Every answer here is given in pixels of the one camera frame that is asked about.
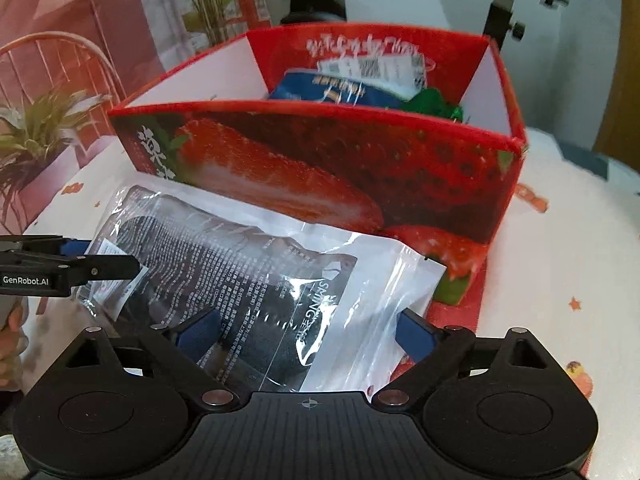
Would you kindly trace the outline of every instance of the printed backdrop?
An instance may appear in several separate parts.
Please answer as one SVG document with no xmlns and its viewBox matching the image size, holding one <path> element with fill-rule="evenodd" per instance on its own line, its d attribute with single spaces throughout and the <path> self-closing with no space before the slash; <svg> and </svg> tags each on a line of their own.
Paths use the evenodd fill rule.
<svg viewBox="0 0 640 480">
<path fill-rule="evenodd" d="M 114 139 L 106 111 L 210 46 L 269 27 L 264 0 L 0 0 L 0 234 L 23 232 Z"/>
</svg>

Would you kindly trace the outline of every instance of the silver screw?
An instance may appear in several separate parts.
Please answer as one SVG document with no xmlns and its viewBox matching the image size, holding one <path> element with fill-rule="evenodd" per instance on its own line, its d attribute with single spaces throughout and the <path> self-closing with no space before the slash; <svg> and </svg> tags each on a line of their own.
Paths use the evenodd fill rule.
<svg viewBox="0 0 640 480">
<path fill-rule="evenodd" d="M 202 402 L 209 406 L 224 406 L 234 400 L 234 394 L 227 390 L 209 390 L 202 394 Z"/>
<path fill-rule="evenodd" d="M 378 400 L 387 406 L 402 406 L 409 402 L 409 396 L 402 390 L 384 390 L 378 394 Z"/>
</svg>

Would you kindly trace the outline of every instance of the strawberry print box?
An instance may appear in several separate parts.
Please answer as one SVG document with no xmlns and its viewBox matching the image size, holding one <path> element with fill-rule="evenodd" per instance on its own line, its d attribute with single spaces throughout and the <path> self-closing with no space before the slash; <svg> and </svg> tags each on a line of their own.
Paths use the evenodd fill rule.
<svg viewBox="0 0 640 480">
<path fill-rule="evenodd" d="M 438 88 L 465 123 L 383 108 L 267 100 L 306 68 Z M 139 171 L 308 222 L 402 240 L 447 266 L 458 304 L 513 194 L 524 125 L 489 39 L 328 24 L 252 30 L 110 111 Z"/>
</svg>

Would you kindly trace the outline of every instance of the black knob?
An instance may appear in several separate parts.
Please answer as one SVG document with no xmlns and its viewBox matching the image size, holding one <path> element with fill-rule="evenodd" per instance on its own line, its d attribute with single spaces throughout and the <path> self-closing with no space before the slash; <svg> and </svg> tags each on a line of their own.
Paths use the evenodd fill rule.
<svg viewBox="0 0 640 480">
<path fill-rule="evenodd" d="M 511 27 L 511 35 L 516 41 L 521 41 L 524 38 L 525 25 L 523 23 L 514 23 Z"/>
</svg>

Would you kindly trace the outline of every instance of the table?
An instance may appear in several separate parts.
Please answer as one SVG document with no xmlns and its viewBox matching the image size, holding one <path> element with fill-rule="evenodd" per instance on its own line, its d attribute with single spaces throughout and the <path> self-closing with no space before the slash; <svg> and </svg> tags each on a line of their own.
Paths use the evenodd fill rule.
<svg viewBox="0 0 640 480">
<path fill-rule="evenodd" d="M 134 171 L 114 142 L 69 183 L 81 189 L 57 195 L 28 234 L 92 238 L 118 183 Z M 565 162 L 534 131 L 520 181 L 548 200 L 548 211 L 512 200 L 490 251 L 478 335 L 525 326 L 578 384 L 588 390 L 591 381 L 600 434 L 589 476 L 638 480 L 640 197 Z M 69 300 L 50 300 L 36 316 L 37 301 L 25 325 L 25 391 L 92 323 Z"/>
</svg>

